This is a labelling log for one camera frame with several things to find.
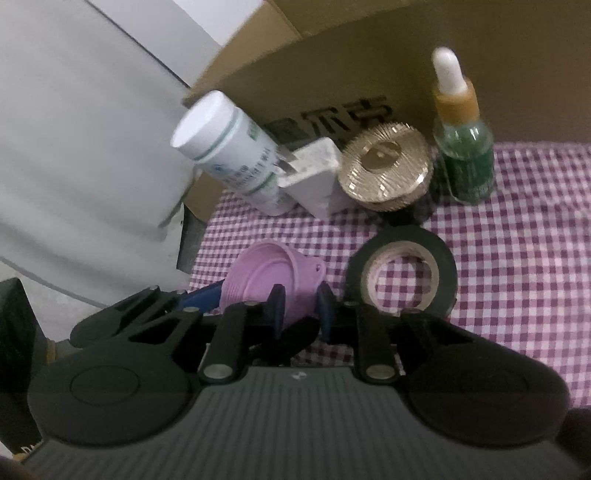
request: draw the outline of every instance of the green glass bottle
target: green glass bottle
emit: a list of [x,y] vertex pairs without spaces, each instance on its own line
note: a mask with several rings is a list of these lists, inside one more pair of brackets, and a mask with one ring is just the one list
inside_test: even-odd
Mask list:
[[448,48],[433,52],[438,85],[434,89],[439,117],[433,136],[451,195],[476,205],[495,190],[495,156],[491,129],[480,118],[476,93],[462,76],[455,54]]

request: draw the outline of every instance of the purple gingham cloth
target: purple gingham cloth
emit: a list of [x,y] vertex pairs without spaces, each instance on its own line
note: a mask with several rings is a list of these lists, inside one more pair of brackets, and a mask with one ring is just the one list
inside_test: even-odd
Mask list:
[[[499,144],[495,155],[498,188],[489,200],[445,203],[423,225],[456,259],[450,321],[541,360],[566,380],[574,405],[591,404],[591,145]],[[242,250],[272,238],[323,258],[326,280],[341,295],[349,259],[381,225],[361,208],[330,222],[302,207],[268,217],[225,193],[195,260],[191,289],[223,279]],[[412,306],[426,278],[409,260],[384,267],[376,285],[383,307]],[[349,348],[317,341],[296,361],[351,359]]]

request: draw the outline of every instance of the screw head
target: screw head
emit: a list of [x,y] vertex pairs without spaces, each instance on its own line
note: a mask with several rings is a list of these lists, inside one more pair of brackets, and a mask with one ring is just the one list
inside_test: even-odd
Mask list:
[[390,365],[376,364],[369,366],[365,373],[374,380],[390,380],[396,375],[396,370]]
[[211,364],[203,369],[203,375],[213,380],[224,380],[231,376],[233,371],[230,365]]

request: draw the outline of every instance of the black electrical tape roll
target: black electrical tape roll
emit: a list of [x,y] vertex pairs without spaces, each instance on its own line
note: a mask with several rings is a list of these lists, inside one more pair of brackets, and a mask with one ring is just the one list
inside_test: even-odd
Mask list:
[[416,307],[445,318],[456,303],[457,269],[452,252],[434,233],[415,225],[386,227],[351,258],[345,277],[345,300],[374,305],[381,267],[399,257],[421,258],[431,269],[431,288]]

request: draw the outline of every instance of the ribbed gray surface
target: ribbed gray surface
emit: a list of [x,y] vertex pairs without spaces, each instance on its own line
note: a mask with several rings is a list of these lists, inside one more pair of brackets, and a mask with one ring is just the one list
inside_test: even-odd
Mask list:
[[112,450],[50,440],[26,466],[41,480],[568,480],[580,473],[549,442],[484,450],[440,437],[394,389],[366,385],[347,367],[251,368],[233,385],[205,389],[179,423],[150,440]]

